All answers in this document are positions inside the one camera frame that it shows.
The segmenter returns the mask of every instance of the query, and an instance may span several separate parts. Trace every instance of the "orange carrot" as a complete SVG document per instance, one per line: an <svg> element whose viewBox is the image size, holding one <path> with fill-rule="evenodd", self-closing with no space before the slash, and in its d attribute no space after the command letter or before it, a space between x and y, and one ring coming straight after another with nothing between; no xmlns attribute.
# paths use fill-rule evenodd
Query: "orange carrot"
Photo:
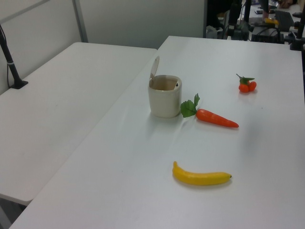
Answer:
<svg viewBox="0 0 305 229"><path fill-rule="evenodd" d="M214 114L210 111L206 111L204 109L197 110L196 106L198 105L199 100L200 100L199 95L196 94L194 98L194 102L188 100L180 105L180 111L181 114L183 115L183 118L196 115L196 117L201 121L213 123L216 125L222 125L226 127L238 128L239 125L233 121L225 119L217 114Z"/></svg>
<svg viewBox="0 0 305 229"><path fill-rule="evenodd" d="M233 127L233 128L238 128L238 126L239 126L237 123L235 123L233 121L225 119L217 114L214 114L214 113L204 110L204 109L197 110L196 117L201 121L213 123L216 125L222 125L222 126Z"/></svg>

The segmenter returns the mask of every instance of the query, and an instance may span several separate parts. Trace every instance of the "toy banana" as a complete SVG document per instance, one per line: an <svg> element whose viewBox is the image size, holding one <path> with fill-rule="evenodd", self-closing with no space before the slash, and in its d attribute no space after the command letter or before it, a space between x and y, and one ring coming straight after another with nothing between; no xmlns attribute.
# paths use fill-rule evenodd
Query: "toy banana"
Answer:
<svg viewBox="0 0 305 229"><path fill-rule="evenodd" d="M191 173L183 170L173 162L173 175L181 182L190 185L218 185L229 181L232 177L228 173L215 172L215 173Z"/></svg>

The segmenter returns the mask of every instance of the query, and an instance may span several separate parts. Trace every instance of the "tomato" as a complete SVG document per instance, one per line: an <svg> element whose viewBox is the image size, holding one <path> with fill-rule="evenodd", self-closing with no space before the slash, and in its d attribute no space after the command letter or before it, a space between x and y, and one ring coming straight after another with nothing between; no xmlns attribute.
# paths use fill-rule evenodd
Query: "tomato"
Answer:
<svg viewBox="0 0 305 229"><path fill-rule="evenodd" d="M248 93L249 92L249 87L246 84L240 84L238 88L239 88L240 92L242 92L242 93Z"/></svg>
<svg viewBox="0 0 305 229"><path fill-rule="evenodd" d="M253 81L249 84L249 91L252 92L255 90L255 88L256 88L256 82Z"/></svg>

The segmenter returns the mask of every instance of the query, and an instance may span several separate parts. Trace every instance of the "fake vegetable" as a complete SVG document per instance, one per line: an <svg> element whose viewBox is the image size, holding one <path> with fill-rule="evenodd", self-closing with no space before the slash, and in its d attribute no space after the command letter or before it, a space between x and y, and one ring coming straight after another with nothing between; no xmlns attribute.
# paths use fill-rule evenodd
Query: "fake vegetable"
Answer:
<svg viewBox="0 0 305 229"><path fill-rule="evenodd" d="M191 173L180 168L176 161L173 162L173 175L175 178L190 185L218 185L229 181L232 177L225 172Z"/></svg>
<svg viewBox="0 0 305 229"><path fill-rule="evenodd" d="M239 87L238 89L240 90L240 92L242 93L248 93L248 92L252 92L255 90L256 88L256 82L251 80L254 80L254 78L245 78L245 77L241 77L238 74L236 74L239 77Z"/></svg>
<svg viewBox="0 0 305 229"><path fill-rule="evenodd" d="M181 114L183 115L183 118L196 115L196 117L199 120L204 122L213 123L216 125L222 125L226 127L238 128L239 125L237 123L225 119L217 114L214 114L204 109L196 110L196 106L198 105L199 100L200 100L199 95L196 94L194 98L194 102L188 100L181 104L180 110L181 110Z"/></svg>

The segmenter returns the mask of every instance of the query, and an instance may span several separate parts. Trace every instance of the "wall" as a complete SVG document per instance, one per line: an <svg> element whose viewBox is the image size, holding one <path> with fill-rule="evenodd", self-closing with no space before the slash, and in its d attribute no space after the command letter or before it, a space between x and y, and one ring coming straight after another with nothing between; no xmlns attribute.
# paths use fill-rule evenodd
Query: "wall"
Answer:
<svg viewBox="0 0 305 229"><path fill-rule="evenodd" d="M169 36L203 37L207 0L79 0L88 41L158 49Z"/></svg>
<svg viewBox="0 0 305 229"><path fill-rule="evenodd" d="M2 28L21 79L81 41L71 0L49 0L3 23ZM7 89L6 59L0 49L0 94Z"/></svg>

